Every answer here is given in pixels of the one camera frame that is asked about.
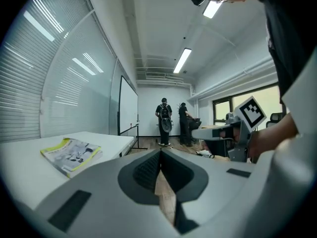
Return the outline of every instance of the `chair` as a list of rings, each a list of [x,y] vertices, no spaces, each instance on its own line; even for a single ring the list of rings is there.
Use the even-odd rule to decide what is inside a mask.
[[[279,121],[281,121],[284,117],[283,113],[273,113],[270,117],[270,121],[266,123],[266,127],[269,128],[275,124],[277,124]]]

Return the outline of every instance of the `black pants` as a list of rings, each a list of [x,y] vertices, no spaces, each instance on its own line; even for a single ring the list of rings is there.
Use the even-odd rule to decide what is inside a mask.
[[[159,126],[159,133],[160,133],[160,142],[162,144],[164,144],[164,145],[167,145],[168,144],[169,133],[165,132],[163,130],[162,121],[161,120],[158,121],[158,126]]]
[[[182,144],[191,144],[191,136],[189,133],[189,126],[187,121],[180,121],[180,143]]]

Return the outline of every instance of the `floor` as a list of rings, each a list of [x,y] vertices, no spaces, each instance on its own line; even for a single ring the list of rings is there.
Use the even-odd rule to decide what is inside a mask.
[[[157,143],[158,138],[140,138],[140,147],[150,149],[160,149],[161,146]],[[187,147],[186,145],[180,145],[179,139],[177,137],[171,137],[169,139],[173,149],[184,151],[187,153],[195,154],[196,151],[200,151],[201,147],[199,145],[193,145],[193,147]],[[130,154],[137,154],[144,150],[132,149]],[[176,197],[175,193],[169,186],[162,172],[159,173],[157,184],[155,188],[155,194],[159,196],[159,206],[161,211],[164,213],[166,218],[174,224],[175,217],[175,206],[176,206]]]

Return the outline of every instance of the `book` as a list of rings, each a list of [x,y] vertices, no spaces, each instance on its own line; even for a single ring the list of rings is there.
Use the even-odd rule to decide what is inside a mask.
[[[103,154],[101,147],[73,138],[64,138],[55,146],[41,150],[41,154],[60,172],[74,177],[89,166],[91,159]]]

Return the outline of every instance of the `ceiling pipe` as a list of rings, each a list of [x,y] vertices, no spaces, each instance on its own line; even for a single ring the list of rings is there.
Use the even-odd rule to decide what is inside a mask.
[[[180,86],[191,89],[192,85],[189,83],[161,81],[161,80],[137,80],[138,85],[166,85],[166,86]]]
[[[196,99],[200,99],[200,97],[202,97],[204,94],[207,94],[208,92],[210,92],[212,90],[215,90],[215,89],[220,88],[220,87],[222,87],[222,86],[224,86],[226,84],[229,84],[229,83],[231,83],[233,81],[236,81],[236,80],[244,77],[245,75],[250,75],[250,73],[256,72],[259,69],[261,69],[263,71],[263,67],[267,66],[267,65],[270,65],[270,64],[273,64],[272,57],[271,56],[265,57],[264,59],[258,61],[254,65],[245,68],[243,71],[241,71],[239,73],[236,73],[236,74],[232,75],[231,77],[226,78],[225,80],[220,81],[219,83],[216,83],[215,85],[207,87],[206,89],[200,91],[199,93],[196,93],[191,98],[189,98],[188,101],[193,101],[193,100],[196,100]]]
[[[136,67],[136,69],[174,69],[172,67]]]
[[[243,85],[247,85],[247,84],[250,84],[250,83],[252,83],[252,82],[259,81],[259,80],[264,79],[264,78],[275,77],[275,76],[276,76],[276,79],[270,80],[269,82],[266,82],[266,83],[265,83],[265,85],[271,85],[271,84],[274,84],[274,83],[277,82],[277,73],[276,73],[276,72],[270,73],[270,74],[268,74],[268,75],[259,77],[259,78],[257,78],[257,79],[254,79],[254,80],[251,80],[251,81],[248,81],[248,82],[244,82],[244,83],[242,83],[242,84],[240,84],[240,85],[236,85],[236,86],[231,87],[231,88],[228,88],[228,89],[226,89],[226,90],[224,90],[224,91],[217,92],[217,93],[215,93],[215,94],[211,94],[211,95],[205,96],[205,97],[203,97],[203,98],[201,98],[201,99],[199,99],[199,100],[202,101],[202,100],[205,100],[205,99],[209,99],[209,98],[212,98],[212,97],[215,96],[215,95],[219,95],[219,94],[221,94],[221,93],[225,93],[225,92],[227,92],[227,91],[233,90],[233,89],[238,88],[238,87],[241,87],[241,86],[243,86]],[[262,85],[262,84],[261,84],[261,85],[255,87],[255,89],[256,89],[256,88],[259,88],[259,87],[262,87],[262,86],[265,86],[265,85]]]

